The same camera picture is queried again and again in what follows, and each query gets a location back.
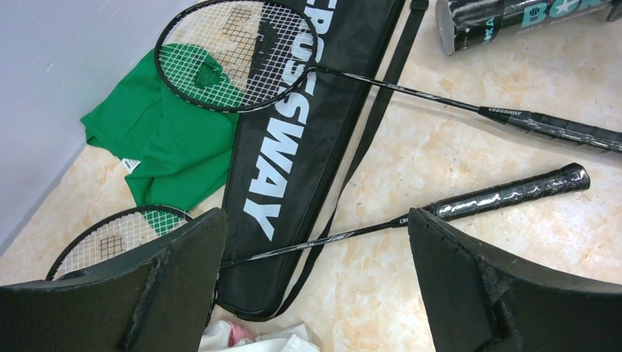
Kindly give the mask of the black shuttlecock tube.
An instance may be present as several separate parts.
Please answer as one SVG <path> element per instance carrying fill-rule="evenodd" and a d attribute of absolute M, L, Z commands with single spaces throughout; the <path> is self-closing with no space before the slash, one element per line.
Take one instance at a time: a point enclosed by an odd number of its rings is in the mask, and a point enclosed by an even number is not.
<path fill-rule="evenodd" d="M 620 1 L 436 1 L 434 15 L 443 54 L 452 56 L 501 37 L 609 10 L 607 22 L 621 18 Z"/>

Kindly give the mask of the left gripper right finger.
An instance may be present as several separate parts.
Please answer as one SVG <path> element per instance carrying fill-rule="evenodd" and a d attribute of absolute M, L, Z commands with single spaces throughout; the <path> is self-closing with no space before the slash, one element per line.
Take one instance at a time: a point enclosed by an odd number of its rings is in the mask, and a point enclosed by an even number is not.
<path fill-rule="evenodd" d="M 558 271 L 421 208 L 408 234 L 437 351 L 619 351 L 621 286 Z"/>

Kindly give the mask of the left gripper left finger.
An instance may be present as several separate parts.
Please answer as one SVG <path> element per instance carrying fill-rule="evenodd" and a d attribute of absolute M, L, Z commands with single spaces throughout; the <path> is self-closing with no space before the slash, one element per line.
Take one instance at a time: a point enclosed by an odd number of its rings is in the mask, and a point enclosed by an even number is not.
<path fill-rule="evenodd" d="M 64 279 L 1 287 L 3 351 L 197 351 L 229 219 L 187 224 Z"/>

